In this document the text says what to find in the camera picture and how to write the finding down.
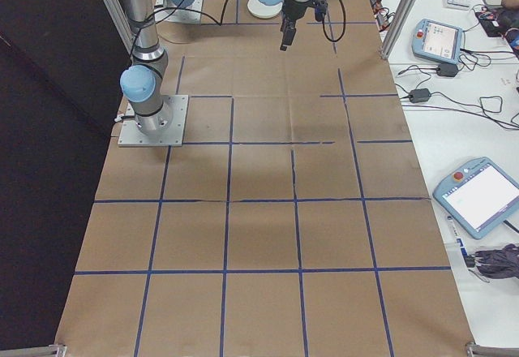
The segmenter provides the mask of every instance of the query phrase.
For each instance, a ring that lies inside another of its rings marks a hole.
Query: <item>dark background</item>
[[[128,56],[102,0],[0,0],[0,350],[66,302]]]

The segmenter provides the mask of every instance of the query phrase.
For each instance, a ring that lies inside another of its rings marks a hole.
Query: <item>screen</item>
[[[454,187],[443,198],[475,230],[494,219],[511,203],[519,200],[519,188],[510,183],[494,166],[486,164]]]
[[[423,42],[423,51],[443,58],[453,59],[457,30],[430,22]]]

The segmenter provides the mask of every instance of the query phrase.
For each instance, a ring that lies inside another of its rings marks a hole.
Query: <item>grid of blue tape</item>
[[[240,0],[236,1],[236,14],[235,14],[235,23],[236,24],[278,24],[278,23],[271,23],[271,22],[258,22],[258,23],[240,23],[239,22],[239,6],[240,6]],[[373,24],[374,22],[359,22],[359,21],[348,21],[348,24]],[[332,22],[330,20],[330,15],[327,15],[327,21],[326,21],[326,28],[328,28],[330,37],[334,38],[334,30],[333,28],[337,25],[341,25],[341,22]],[[337,47],[335,43],[332,43],[334,53],[337,53]],[[182,57],[182,63],[180,66],[180,72],[178,75],[178,82],[177,82],[177,91],[178,93],[180,88],[180,79],[182,77],[182,70],[184,68],[185,64],[185,58]],[[134,357],[138,357],[139,355],[139,344],[140,344],[140,338],[142,334],[143,324],[144,324],[144,317],[146,312],[146,303],[148,301],[148,291],[149,291],[149,284],[151,280],[152,275],[158,275],[158,274],[221,274],[222,275],[222,287],[221,287],[221,329],[220,329],[220,357],[224,357],[224,349],[225,349],[225,305],[226,305],[226,288],[227,288],[227,275],[228,274],[257,274],[257,273],[297,273],[299,277],[299,294],[300,294],[300,304],[301,304],[301,320],[302,320],[302,339],[303,339],[303,346],[304,346],[304,354],[305,357],[309,356],[309,350],[308,350],[308,339],[307,339],[307,318],[305,314],[305,299],[304,299],[304,274],[307,273],[357,273],[357,272],[373,272],[375,275],[375,281],[376,286],[379,294],[379,300],[380,300],[380,309],[382,312],[382,317],[384,321],[384,329],[386,333],[387,343],[388,343],[388,349],[391,357],[394,357],[394,351],[392,347],[392,338],[391,338],[391,331],[390,331],[390,324],[388,323],[388,316],[385,308],[384,303],[384,293],[382,289],[382,285],[380,282],[380,273],[381,272],[402,272],[402,271],[444,271],[444,270],[450,270],[450,267],[448,266],[418,266],[418,267],[379,267],[377,265],[377,259],[375,254],[375,246],[373,243],[373,237],[371,234],[371,226],[370,221],[367,213],[367,201],[390,201],[390,200],[424,200],[428,198],[423,197],[416,197],[416,196],[399,196],[399,197],[365,197],[364,196],[364,190],[362,186],[362,180],[360,175],[360,169],[358,165],[358,158],[357,158],[357,149],[356,149],[356,143],[359,144],[365,144],[365,143],[407,143],[412,142],[411,140],[357,140],[355,141],[353,128],[350,123],[350,112],[348,107],[348,100],[350,98],[362,98],[362,97],[395,97],[397,96],[396,93],[369,93],[369,94],[348,94],[345,90],[345,84],[344,80],[342,79],[341,70],[339,69],[337,71],[338,78],[339,78],[339,84],[341,86],[341,94],[340,95],[321,95],[321,97],[331,97],[331,98],[340,98],[343,101],[343,105],[345,107],[346,112],[346,118],[348,122],[349,127],[349,136],[350,136],[350,142],[351,142],[351,148],[353,150],[354,155],[354,164],[355,164],[355,170],[360,190],[360,197],[354,197],[354,198],[322,198],[322,199],[301,199],[298,198],[296,187],[297,187],[297,177],[296,177],[296,160],[294,155],[294,150],[291,150],[290,153],[290,159],[292,164],[292,184],[293,184],[293,191],[294,191],[294,197],[293,199],[250,199],[250,200],[237,200],[237,203],[275,203],[275,202],[290,202],[294,203],[294,220],[295,220],[295,235],[296,235],[296,243],[297,243],[297,253],[298,253],[298,268],[297,269],[228,269],[227,267],[227,253],[228,253],[228,246],[229,246],[229,207],[233,203],[233,201],[230,200],[230,190],[231,190],[231,169],[232,169],[232,153],[233,153],[233,146],[236,144],[270,144],[270,145],[276,145],[276,144],[302,144],[302,145],[309,145],[312,146],[314,144],[333,144],[332,141],[322,141],[322,142],[233,142],[233,128],[234,128],[234,98],[232,96],[191,96],[195,98],[230,98],[231,99],[231,115],[230,115],[230,128],[229,128],[229,142],[189,142],[186,144],[193,144],[193,145],[203,145],[203,144],[222,144],[222,145],[229,145],[229,159],[228,159],[228,171],[227,171],[227,188],[226,188],[226,209],[225,209],[225,239],[224,239],[224,261],[223,261],[223,269],[197,269],[197,270],[185,270],[185,269],[153,269],[153,258],[155,254],[155,246],[157,244],[157,233],[158,228],[160,224],[161,219],[161,209],[162,205],[164,203],[182,203],[182,202],[202,202],[207,200],[198,200],[198,199],[184,199],[184,200],[167,200],[164,199],[164,193],[165,193],[165,181],[168,173],[169,168],[169,160],[172,155],[172,148],[168,148],[166,160],[165,160],[165,168],[164,168],[164,174],[162,178],[162,184],[161,184],[161,194],[159,199],[155,200],[96,200],[96,203],[98,204],[105,204],[105,203],[158,203],[158,210],[157,210],[157,218],[155,221],[155,229],[153,232],[153,239],[152,239],[152,249],[150,253],[149,258],[149,264],[148,269],[141,269],[141,270],[124,270],[124,271],[76,271],[75,275],[78,276],[86,276],[86,275],[102,275],[102,274],[142,274],[146,275],[146,282],[144,287],[144,296],[143,296],[143,302],[142,307],[140,311],[140,318],[139,318],[139,327],[138,327],[138,333],[135,340],[135,351],[134,351]],[[214,200],[216,202],[223,203],[223,200]],[[367,227],[367,235],[369,239],[370,244],[370,250],[371,250],[371,260],[372,260],[372,267],[367,268],[330,268],[330,269],[308,269],[303,268],[302,266],[302,253],[301,253],[301,237],[299,232],[299,215],[298,215],[298,204],[303,202],[327,202],[327,201],[360,201],[362,203],[362,210],[364,213],[364,218],[366,222]]]

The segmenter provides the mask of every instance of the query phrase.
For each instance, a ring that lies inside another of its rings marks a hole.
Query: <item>white plate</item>
[[[280,2],[275,6],[265,6],[258,0],[249,0],[247,9],[253,16],[260,19],[270,19],[280,13],[283,3]]]

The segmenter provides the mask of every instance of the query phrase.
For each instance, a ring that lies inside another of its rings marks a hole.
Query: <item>metal mounting plate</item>
[[[120,147],[182,146],[188,102],[188,95],[164,96],[164,103],[173,108],[171,124],[160,134],[149,136],[139,130],[134,119],[127,119],[122,122],[118,145]],[[125,115],[134,115],[130,104]]]
[[[190,10],[202,11],[202,4],[204,0],[195,0],[193,4],[191,4],[188,8]],[[164,4],[164,0],[156,0],[156,6],[162,6]],[[161,11],[157,12],[155,15],[155,20],[158,22],[159,20],[163,20],[171,11]],[[198,12],[184,11],[184,10],[176,10],[174,14],[165,18],[165,22],[173,22],[173,23],[185,23],[185,24],[200,24],[200,20],[202,19],[202,15]]]

